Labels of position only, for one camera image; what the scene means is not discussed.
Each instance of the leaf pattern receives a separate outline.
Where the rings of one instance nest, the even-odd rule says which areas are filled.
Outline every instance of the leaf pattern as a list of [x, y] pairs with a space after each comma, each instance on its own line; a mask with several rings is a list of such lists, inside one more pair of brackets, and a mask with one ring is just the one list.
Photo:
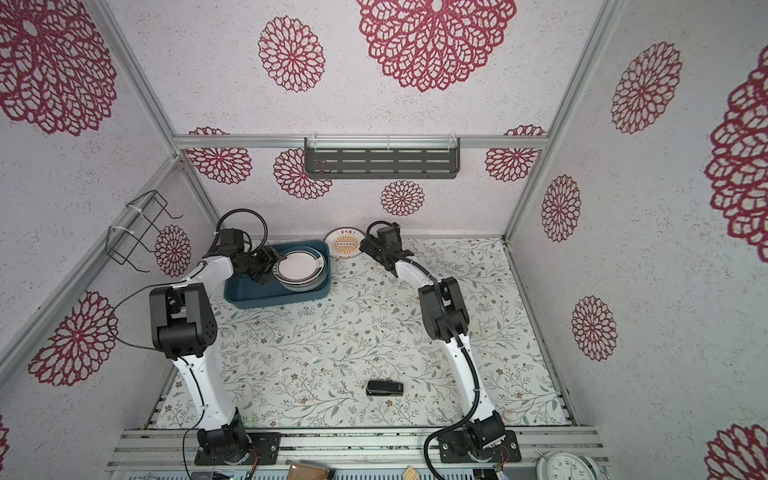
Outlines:
[[[565, 425], [500, 239], [412, 239], [437, 277], [454, 276], [470, 316], [475, 361], [507, 425]], [[416, 291], [360, 255], [334, 260], [331, 292], [315, 302], [239, 310], [211, 297], [225, 387], [246, 426], [447, 425], [462, 417], [438, 342], [424, 333]], [[368, 397], [370, 379], [405, 384]], [[155, 426], [197, 421], [180, 378]]]

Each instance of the large red flower motif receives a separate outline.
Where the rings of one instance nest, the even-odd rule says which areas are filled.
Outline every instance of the large red flower motif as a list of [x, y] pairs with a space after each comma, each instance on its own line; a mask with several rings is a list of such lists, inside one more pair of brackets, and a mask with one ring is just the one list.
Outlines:
[[768, 263], [768, 46], [747, 81], [730, 92], [723, 123], [710, 139], [710, 205], [728, 219], [728, 234], [757, 246]]
[[109, 50], [77, 0], [0, 2], [0, 103], [47, 134], [79, 135], [118, 97]]
[[[544, 128], [520, 125], [504, 135], [546, 135]], [[538, 156], [534, 148], [492, 148], [485, 154], [485, 169], [491, 177], [505, 182], [525, 178]]]
[[654, 123], [672, 101], [682, 68], [680, 51], [665, 41], [639, 54], [616, 85], [611, 108], [616, 128], [633, 134]]
[[[200, 127], [190, 135], [228, 135], [218, 128]], [[220, 184], [238, 184], [250, 175], [250, 156], [245, 148], [190, 148], [190, 162], [200, 173]]]
[[275, 83], [292, 91], [314, 87], [326, 70], [323, 47], [310, 27], [295, 18], [274, 18], [259, 38], [261, 65]]
[[332, 180], [314, 180], [307, 177], [304, 169], [304, 150], [300, 148], [281, 152], [275, 159], [273, 168], [280, 188], [296, 198], [309, 200], [322, 197], [333, 185]]
[[176, 225], [166, 225], [154, 241], [154, 259], [168, 276], [180, 276], [187, 271], [192, 258], [192, 246], [187, 233]]
[[576, 182], [568, 175], [555, 178], [541, 202], [541, 224], [553, 242], [570, 237], [581, 214], [581, 197]]
[[614, 314], [599, 298], [586, 296], [579, 300], [571, 329], [578, 347], [593, 360], [606, 360], [616, 348], [618, 334]]
[[8, 429], [2, 424], [2, 415], [0, 415], [0, 472], [2, 472], [2, 463], [8, 448]]
[[118, 318], [109, 300], [99, 292], [85, 292], [27, 370], [40, 383], [73, 386], [107, 361], [117, 331]]
[[768, 432], [760, 425], [731, 425], [708, 442], [704, 461], [710, 480], [765, 480], [768, 478]]
[[424, 190], [407, 180], [398, 180], [384, 187], [382, 207], [392, 215], [405, 217], [416, 212], [424, 204]]
[[466, 81], [504, 41], [514, 0], [357, 0], [360, 32], [382, 73], [403, 87], [445, 90]]

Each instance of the white clock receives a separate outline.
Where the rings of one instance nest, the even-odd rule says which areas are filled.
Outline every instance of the white clock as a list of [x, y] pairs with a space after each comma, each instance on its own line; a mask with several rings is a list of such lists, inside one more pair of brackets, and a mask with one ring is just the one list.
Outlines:
[[605, 475], [592, 458], [565, 452], [542, 455], [536, 465], [537, 480], [598, 480]]

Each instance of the blue tray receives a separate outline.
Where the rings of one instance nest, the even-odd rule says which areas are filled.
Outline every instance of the blue tray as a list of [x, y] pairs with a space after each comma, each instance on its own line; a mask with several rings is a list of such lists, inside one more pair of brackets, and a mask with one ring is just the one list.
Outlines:
[[302, 242], [281, 243], [272, 245], [278, 252], [296, 246], [312, 247], [319, 251], [328, 265], [328, 278], [314, 290], [309, 292], [292, 292], [285, 288], [274, 276], [265, 284], [254, 283], [247, 275], [233, 276], [227, 280], [224, 287], [224, 299], [239, 309], [261, 308], [265, 306], [285, 305], [287, 303], [309, 302], [328, 296], [331, 290], [331, 262], [328, 245], [321, 240], [304, 240]]

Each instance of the clock face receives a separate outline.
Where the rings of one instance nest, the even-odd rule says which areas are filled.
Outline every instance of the clock face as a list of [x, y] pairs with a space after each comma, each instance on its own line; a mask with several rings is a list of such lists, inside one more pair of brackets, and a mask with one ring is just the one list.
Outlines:
[[594, 480], [587, 464], [570, 453], [558, 453], [549, 459], [547, 473], [551, 480]]

